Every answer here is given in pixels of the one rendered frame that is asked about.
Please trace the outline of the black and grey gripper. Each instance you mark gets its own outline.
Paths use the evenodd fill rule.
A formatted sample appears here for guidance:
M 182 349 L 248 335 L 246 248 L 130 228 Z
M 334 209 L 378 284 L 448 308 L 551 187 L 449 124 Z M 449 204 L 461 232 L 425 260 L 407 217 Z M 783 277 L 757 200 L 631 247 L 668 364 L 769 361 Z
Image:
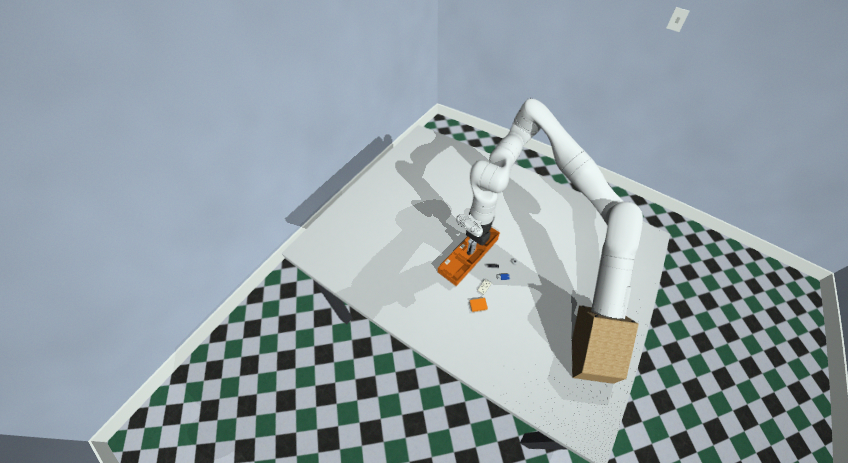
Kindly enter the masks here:
M 494 218 L 495 210 L 489 214 L 481 214 L 475 211 L 472 205 L 469 215 L 460 214 L 456 217 L 456 222 L 466 229 L 466 235 L 470 238 L 467 252 L 470 251 L 471 255 L 475 252 L 477 243 L 483 246 L 489 240 Z

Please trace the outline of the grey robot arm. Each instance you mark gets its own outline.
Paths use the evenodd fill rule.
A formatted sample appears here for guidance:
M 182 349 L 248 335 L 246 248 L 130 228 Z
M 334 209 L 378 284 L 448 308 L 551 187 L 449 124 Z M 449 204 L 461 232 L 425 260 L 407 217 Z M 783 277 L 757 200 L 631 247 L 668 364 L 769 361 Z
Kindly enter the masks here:
M 543 103 L 527 99 L 516 114 L 508 135 L 490 154 L 489 162 L 479 160 L 473 164 L 470 171 L 472 206 L 481 214 L 495 210 L 498 193 L 506 189 L 513 164 L 526 142 L 540 131 L 540 126 L 550 140 L 558 168 L 594 205 L 607 224 L 591 311 L 625 320 L 642 230 L 642 212 L 636 204 L 623 202 L 610 188 L 593 159 Z

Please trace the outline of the orange square pad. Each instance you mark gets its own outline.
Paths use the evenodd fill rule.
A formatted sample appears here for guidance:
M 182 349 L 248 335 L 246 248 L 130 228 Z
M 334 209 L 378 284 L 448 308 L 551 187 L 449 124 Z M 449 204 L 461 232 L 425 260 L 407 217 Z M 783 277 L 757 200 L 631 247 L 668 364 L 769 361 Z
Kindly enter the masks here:
M 472 312 L 487 310 L 485 298 L 470 300 Z

